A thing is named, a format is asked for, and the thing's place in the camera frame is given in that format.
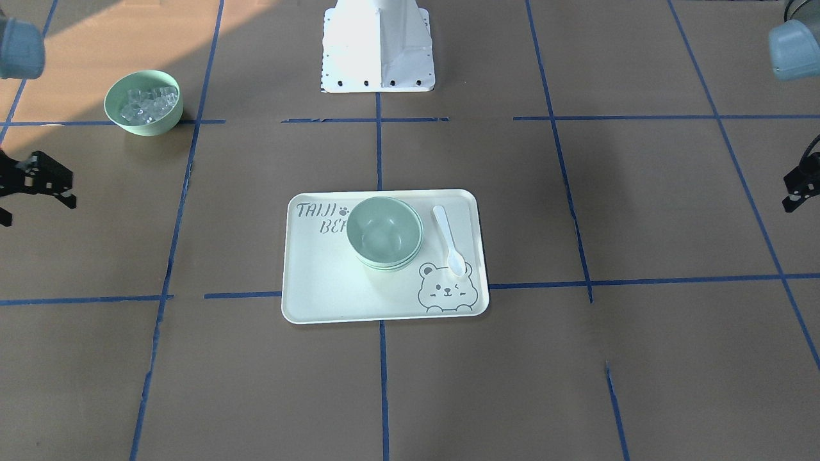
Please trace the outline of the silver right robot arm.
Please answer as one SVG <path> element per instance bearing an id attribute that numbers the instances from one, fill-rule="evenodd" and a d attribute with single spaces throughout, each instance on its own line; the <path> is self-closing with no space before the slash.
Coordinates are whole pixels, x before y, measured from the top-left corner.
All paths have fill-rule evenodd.
<path id="1" fill-rule="evenodd" d="M 38 79 L 45 68 L 45 44 L 35 24 L 1 19 L 1 78 Z"/>

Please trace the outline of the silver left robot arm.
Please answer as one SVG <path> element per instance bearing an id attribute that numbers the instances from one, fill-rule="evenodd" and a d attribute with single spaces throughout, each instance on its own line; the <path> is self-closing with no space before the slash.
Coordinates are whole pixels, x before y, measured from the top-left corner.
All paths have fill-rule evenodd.
<path id="1" fill-rule="evenodd" d="M 788 1 L 783 24 L 768 34 L 771 70 L 779 81 L 796 81 L 819 75 L 819 2 Z M 795 166 L 783 177 L 786 213 L 793 213 L 819 193 L 819 137 L 807 146 Z"/>

